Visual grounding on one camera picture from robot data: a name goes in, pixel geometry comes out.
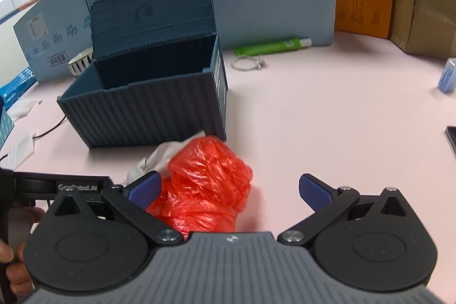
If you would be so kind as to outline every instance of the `finger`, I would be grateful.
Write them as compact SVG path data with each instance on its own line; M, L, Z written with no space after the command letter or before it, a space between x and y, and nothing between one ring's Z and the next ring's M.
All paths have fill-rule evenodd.
M24 283L11 283L10 289L14 295L23 298L24 296L31 294L33 291L33 286L31 284L31 281Z
M27 207L24 209L28 210L33 215L33 217L35 218L35 223L38 223L46 214L46 212L42 208L38 208L36 206L34 206L33 208Z
M14 258L14 252L7 244L0 240L0 263L9 263Z
M6 277L14 284L25 283L31 280L24 263L13 263L6 267Z
M21 262L24 262L24 247L26 247L26 243L25 242L19 244L19 246L17 247L17 258Z

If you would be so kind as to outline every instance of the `white cable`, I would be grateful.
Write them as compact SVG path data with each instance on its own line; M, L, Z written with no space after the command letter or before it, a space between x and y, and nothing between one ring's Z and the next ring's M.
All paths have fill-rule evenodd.
M236 66L236 62L239 60L249 60L254 63L252 67L238 67ZM261 58L261 55L259 56L238 56L236 59L231 63L231 67L233 69L239 70L239 71L252 71L252 70L261 70L263 67L266 66L266 62Z

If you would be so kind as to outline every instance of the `storage box lid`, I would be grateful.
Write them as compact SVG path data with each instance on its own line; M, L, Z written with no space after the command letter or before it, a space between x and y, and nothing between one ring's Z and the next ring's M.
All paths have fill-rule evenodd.
M99 0L91 7L93 57L212 35L212 0Z

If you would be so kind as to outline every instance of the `gray gripper base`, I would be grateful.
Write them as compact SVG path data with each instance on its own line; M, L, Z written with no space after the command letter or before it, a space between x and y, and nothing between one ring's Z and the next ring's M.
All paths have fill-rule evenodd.
M110 292L64 296L38 289L26 304L431 304L424 286L368 293L328 276L302 247L269 232L194 233L189 242L157 251L135 279Z

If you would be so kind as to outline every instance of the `pink desk surface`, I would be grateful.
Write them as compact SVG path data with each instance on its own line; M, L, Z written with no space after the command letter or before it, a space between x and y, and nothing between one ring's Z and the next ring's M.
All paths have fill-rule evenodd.
M330 47L265 56L267 68L239 72L225 53L227 144L254 171L237 228L281 231L312 210L298 180L312 173L362 194L399 188L432 236L439 259L428 288L456 302L456 159L446 139L456 125L456 95L436 83L443 62L405 55L393 43L336 33ZM55 99L71 84L38 85L43 100L17 122L0 155L30 127L42 133L62 112ZM153 147L88 150L69 122L36 141L18 170L110 176L127 171Z

